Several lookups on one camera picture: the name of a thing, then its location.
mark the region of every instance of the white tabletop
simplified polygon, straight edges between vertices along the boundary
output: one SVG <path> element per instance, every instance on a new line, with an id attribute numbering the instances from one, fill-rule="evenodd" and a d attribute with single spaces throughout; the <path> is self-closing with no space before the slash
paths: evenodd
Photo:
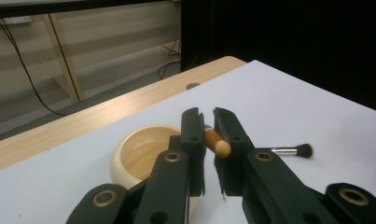
<path id="1" fill-rule="evenodd" d="M 90 189 L 111 182 L 109 162 L 124 136 L 147 125 L 180 127 L 192 107 L 208 124 L 215 107 L 233 111 L 256 147 L 311 144 L 311 160 L 283 160 L 313 189 L 346 182 L 376 196 L 376 111 L 255 61 L 1 170 L 0 223 L 64 223 Z M 213 157 L 207 152 L 207 191 L 190 223 L 246 223 L 241 199 L 223 200 Z"/>

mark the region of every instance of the makeup brush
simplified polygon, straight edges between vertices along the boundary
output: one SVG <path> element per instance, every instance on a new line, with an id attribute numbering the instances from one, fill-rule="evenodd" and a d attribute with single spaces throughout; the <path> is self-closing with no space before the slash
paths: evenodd
<path id="1" fill-rule="evenodd" d="M 310 144 L 302 144 L 296 147 L 257 147 L 257 149 L 269 150 L 279 156 L 299 156 L 310 158 L 313 155 L 313 148 Z"/>

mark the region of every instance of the dark background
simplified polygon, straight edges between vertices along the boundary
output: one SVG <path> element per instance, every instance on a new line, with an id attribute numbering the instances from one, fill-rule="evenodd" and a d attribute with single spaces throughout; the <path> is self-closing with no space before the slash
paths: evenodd
<path id="1" fill-rule="evenodd" d="M 182 0 L 182 70 L 259 60 L 376 110 L 376 1 Z"/>

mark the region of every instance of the black cable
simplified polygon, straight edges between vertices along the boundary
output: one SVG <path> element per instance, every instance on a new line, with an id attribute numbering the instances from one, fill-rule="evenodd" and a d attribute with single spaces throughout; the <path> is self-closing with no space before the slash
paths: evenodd
<path id="1" fill-rule="evenodd" d="M 159 76 L 160 80 L 163 80 L 163 79 L 164 79 L 164 77 L 165 77 L 165 72 L 167 71 L 167 67 L 168 67 L 169 65 L 174 64 L 174 63 L 181 63 L 181 54 L 180 54 L 180 52 L 179 52 L 179 50 L 181 49 L 181 41 L 179 41 L 178 52 L 175 53 L 175 54 L 172 54 L 172 53 L 171 53 L 171 52 L 173 51 L 175 45 L 176 45 L 176 42 L 177 42 L 177 40 L 175 40 L 173 46 L 169 49 L 167 55 L 169 55 L 169 56 L 178 56 L 178 60 L 179 60 L 179 61 L 178 61 L 178 62 L 170 62 L 170 63 L 167 63 L 167 64 L 163 65 L 162 67 L 160 67 L 160 68 L 158 69 L 158 76 Z M 161 70 L 162 68 L 164 68 L 164 70 L 163 70 L 162 75 L 161 75 L 161 74 L 160 74 L 160 70 Z"/>
<path id="2" fill-rule="evenodd" d="M 25 66 L 25 62 L 24 60 L 22 59 L 21 57 L 21 53 L 20 53 L 20 50 L 19 50 L 19 47 L 17 46 L 17 43 L 12 35 L 12 33 L 10 32 L 9 28 L 7 27 L 7 24 L 5 23 L 4 19 L 1 19 L 0 20 L 0 26 L 2 28 L 2 30 L 4 31 L 5 35 L 7 35 L 7 38 L 9 39 L 10 43 L 13 45 L 13 48 L 16 50 L 17 52 L 17 55 L 19 56 L 19 59 L 20 59 L 20 62 L 21 62 L 21 65 L 25 71 L 25 74 L 27 75 L 28 79 L 30 80 L 30 83 L 31 83 L 31 86 L 34 90 L 34 93 L 36 95 L 36 98 L 39 100 L 39 102 L 42 104 L 42 106 L 44 106 L 48 111 L 50 111 L 51 113 L 54 113 L 56 115 L 59 115 L 59 116 L 67 116 L 67 115 L 70 115 L 70 114 L 63 114 L 63 113 L 58 113 L 52 109 L 50 109 L 46 104 L 45 102 L 42 100 L 42 98 L 40 97 L 39 95 L 39 92 L 36 90 L 36 87 L 34 85 L 34 82 L 33 80 L 31 79 L 31 76 L 30 76 L 30 73 L 28 72 L 27 70 L 27 67 Z"/>
<path id="3" fill-rule="evenodd" d="M 171 64 L 174 64 L 174 63 L 180 63 L 180 62 L 170 62 L 170 63 L 167 63 L 167 64 L 163 65 L 162 67 L 160 67 L 160 68 L 158 69 L 158 76 L 159 76 L 160 80 L 163 80 L 163 79 L 164 79 L 164 77 L 165 77 L 165 72 L 166 72 L 166 70 L 167 70 L 167 67 L 168 67 L 169 65 L 171 65 Z M 164 68 L 164 70 L 163 70 L 163 73 L 162 73 L 162 75 L 161 75 L 161 74 L 160 74 L 160 70 L 161 70 L 162 68 Z"/>

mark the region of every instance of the brush bristles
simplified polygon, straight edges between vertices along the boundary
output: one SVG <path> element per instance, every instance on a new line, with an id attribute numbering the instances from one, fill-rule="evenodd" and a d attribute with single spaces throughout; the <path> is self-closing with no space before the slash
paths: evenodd
<path id="1" fill-rule="evenodd" d="M 304 158 L 310 158 L 313 155 L 313 148 L 309 144 L 296 146 L 296 155 Z"/>

